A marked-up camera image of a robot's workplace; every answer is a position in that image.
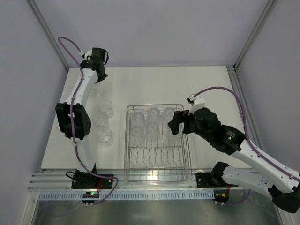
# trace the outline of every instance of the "robotic arm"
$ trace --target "robotic arm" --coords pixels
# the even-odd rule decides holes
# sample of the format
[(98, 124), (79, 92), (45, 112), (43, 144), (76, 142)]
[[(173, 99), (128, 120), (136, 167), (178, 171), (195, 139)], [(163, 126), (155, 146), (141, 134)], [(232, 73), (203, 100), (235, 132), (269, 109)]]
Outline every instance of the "robotic arm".
[[(83, 70), (83, 77), (80, 75), (71, 94), (64, 103), (58, 103), (55, 107), (60, 131), (67, 138), (72, 138), (71, 117), (74, 120), (75, 140), (77, 142), (78, 155), (84, 166), (97, 174), (96, 164), (92, 159), (88, 134), (90, 133), (91, 121), (84, 107), (86, 105), (90, 90), (93, 85), (103, 81), (107, 74), (104, 65), (108, 61), (108, 54), (105, 49), (93, 48), (82, 55), (83, 61), (80, 64)], [(72, 99), (73, 115), (70, 115)], [(86, 172), (86, 169), (78, 162), (78, 166), (73, 176), (72, 188), (90, 188), (98, 186), (96, 178)]]
[(300, 174), (281, 164), (234, 127), (222, 125), (215, 113), (204, 107), (202, 96), (191, 95), (190, 110), (176, 111), (168, 123), (172, 133), (178, 134), (179, 124), (184, 123), (184, 134), (195, 133), (208, 141), (216, 150), (242, 160), (260, 174), (235, 169), (218, 162), (211, 171), (217, 186), (238, 185), (261, 193), (272, 199), (279, 208), (296, 213), (300, 207)]

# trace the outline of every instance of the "white wall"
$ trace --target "white wall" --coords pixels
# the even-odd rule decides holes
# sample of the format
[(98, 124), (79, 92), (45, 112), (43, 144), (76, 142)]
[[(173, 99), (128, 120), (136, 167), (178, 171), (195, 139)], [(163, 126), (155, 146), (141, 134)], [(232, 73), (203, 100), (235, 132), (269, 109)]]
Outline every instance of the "white wall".
[(265, 150), (298, 171), (299, 65), (300, 1), (279, 0), (242, 62), (239, 76)]
[(25, 0), (3, 1), (0, 21), (0, 224), (13, 225), (67, 72)]
[[(110, 67), (234, 64), (267, 0), (36, 0), (54, 37)], [(69, 65), (75, 67), (69, 57)]]

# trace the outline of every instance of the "white tabletop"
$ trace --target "white tabletop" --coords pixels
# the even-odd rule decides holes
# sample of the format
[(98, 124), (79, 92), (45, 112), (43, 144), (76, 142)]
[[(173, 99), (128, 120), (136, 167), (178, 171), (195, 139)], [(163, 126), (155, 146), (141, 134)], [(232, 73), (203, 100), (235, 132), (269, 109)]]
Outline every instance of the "white tabletop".
[[(97, 113), (100, 100), (112, 101), (114, 116), (109, 119), (114, 142), (111, 147), (100, 147), (95, 141), (92, 126), (90, 148), (97, 168), (124, 168), (126, 107), (137, 104), (182, 104), (191, 94), (212, 86), (232, 88), (225, 66), (222, 67), (118, 67), (107, 68), (108, 77), (100, 83), (100, 93), (90, 95), (86, 111), (90, 118)], [(69, 70), (60, 102), (64, 102), (73, 89), (79, 69)], [(239, 110), (234, 96), (223, 90), (211, 90), (202, 94), (205, 106), (215, 112), (222, 124), (243, 131)], [(246, 168), (247, 164), (216, 151), (201, 137), (189, 135), (193, 168), (213, 168), (218, 161), (234, 167)], [(75, 169), (77, 161), (71, 141), (60, 132), (57, 118), (46, 147), (42, 169)]]

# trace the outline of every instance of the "clear plastic cup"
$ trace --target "clear plastic cup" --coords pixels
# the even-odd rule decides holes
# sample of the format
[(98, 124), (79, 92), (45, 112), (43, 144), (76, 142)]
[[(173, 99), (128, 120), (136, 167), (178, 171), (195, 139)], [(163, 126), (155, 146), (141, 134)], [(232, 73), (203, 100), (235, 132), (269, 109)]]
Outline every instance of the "clear plastic cup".
[(90, 95), (96, 96), (100, 93), (100, 83), (96, 83), (93, 85)]
[(159, 109), (153, 107), (148, 110), (147, 123), (150, 123), (150, 122), (155, 122), (158, 124), (161, 123), (161, 115), (160, 115)]
[(156, 122), (149, 122), (146, 126), (146, 137), (148, 143), (156, 143), (159, 140), (160, 131), (159, 131), (159, 124)]
[(173, 135), (171, 129), (169, 127), (166, 127), (166, 137), (168, 139), (168, 145), (169, 146), (180, 146), (180, 139), (182, 137), (182, 128), (179, 126), (178, 134)]
[(130, 129), (130, 146), (142, 147), (145, 143), (144, 130), (140, 126), (133, 126)]
[(113, 104), (110, 100), (103, 100), (98, 104), (98, 110), (108, 118), (113, 117)]
[(163, 113), (163, 125), (164, 126), (168, 126), (168, 122), (173, 120), (174, 113), (175, 113), (174, 108), (168, 107), (164, 110), (164, 113)]
[(100, 127), (97, 131), (97, 137), (102, 146), (110, 147), (113, 144), (113, 133), (109, 128)]
[(146, 128), (146, 119), (142, 112), (134, 112), (131, 116), (131, 126), (139, 126), (143, 129)]
[(108, 117), (103, 113), (99, 112), (92, 118), (93, 125), (96, 127), (106, 127), (108, 128)]

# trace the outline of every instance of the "metal wire basket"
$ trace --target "metal wire basket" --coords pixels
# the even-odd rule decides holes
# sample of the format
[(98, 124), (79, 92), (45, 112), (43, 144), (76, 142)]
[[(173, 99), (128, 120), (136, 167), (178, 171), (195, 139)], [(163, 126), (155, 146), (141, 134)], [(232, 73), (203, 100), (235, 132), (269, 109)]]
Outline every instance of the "metal wire basket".
[(160, 124), (158, 141), (145, 142), (140, 146), (130, 143), (131, 116), (134, 112), (142, 112), (147, 118), (150, 108), (156, 107), (163, 114), (164, 109), (174, 108), (183, 111), (183, 105), (129, 105), (126, 114), (125, 139), (125, 180), (138, 181), (185, 181), (192, 179), (191, 158), (188, 136), (182, 134), (177, 141), (168, 139), (167, 128)]

